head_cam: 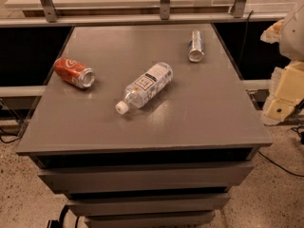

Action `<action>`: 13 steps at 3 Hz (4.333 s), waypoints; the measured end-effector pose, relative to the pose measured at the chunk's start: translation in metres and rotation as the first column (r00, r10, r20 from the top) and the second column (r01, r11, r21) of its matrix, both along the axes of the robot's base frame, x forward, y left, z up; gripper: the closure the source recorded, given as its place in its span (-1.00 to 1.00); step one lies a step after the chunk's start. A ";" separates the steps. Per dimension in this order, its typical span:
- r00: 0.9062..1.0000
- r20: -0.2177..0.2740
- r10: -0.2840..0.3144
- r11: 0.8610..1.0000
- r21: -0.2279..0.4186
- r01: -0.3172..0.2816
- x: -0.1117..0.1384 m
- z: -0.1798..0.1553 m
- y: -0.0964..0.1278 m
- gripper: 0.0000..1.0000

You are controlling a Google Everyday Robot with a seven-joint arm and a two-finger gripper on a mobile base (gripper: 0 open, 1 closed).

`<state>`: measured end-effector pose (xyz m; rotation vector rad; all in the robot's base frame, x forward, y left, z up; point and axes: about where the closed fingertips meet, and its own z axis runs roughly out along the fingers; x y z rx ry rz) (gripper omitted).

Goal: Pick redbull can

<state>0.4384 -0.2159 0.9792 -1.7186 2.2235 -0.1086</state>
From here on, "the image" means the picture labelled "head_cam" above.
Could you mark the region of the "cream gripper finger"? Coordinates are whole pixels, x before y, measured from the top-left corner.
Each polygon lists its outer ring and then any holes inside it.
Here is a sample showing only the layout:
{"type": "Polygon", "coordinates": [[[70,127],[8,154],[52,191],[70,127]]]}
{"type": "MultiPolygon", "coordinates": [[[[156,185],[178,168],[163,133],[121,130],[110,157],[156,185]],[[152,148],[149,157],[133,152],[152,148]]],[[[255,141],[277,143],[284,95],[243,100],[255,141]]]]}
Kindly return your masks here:
{"type": "Polygon", "coordinates": [[[269,96],[260,116],[266,125],[277,125],[286,120],[304,100],[304,63],[291,61],[272,73],[269,96]]]}
{"type": "Polygon", "coordinates": [[[269,44],[278,43],[280,41],[283,22],[284,20],[281,19],[269,26],[261,34],[260,40],[269,44]]]}

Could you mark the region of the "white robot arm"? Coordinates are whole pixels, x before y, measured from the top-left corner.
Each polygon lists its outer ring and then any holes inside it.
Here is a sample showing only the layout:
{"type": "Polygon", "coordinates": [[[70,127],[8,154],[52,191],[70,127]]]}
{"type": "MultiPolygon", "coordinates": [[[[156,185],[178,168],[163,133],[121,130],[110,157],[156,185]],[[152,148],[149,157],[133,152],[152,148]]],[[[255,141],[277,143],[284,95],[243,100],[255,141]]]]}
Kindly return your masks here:
{"type": "Polygon", "coordinates": [[[260,40],[278,42],[280,54],[291,60],[284,68],[274,69],[261,113],[264,124],[277,125],[304,100],[304,0],[299,0],[284,19],[268,27],[260,40]]]}

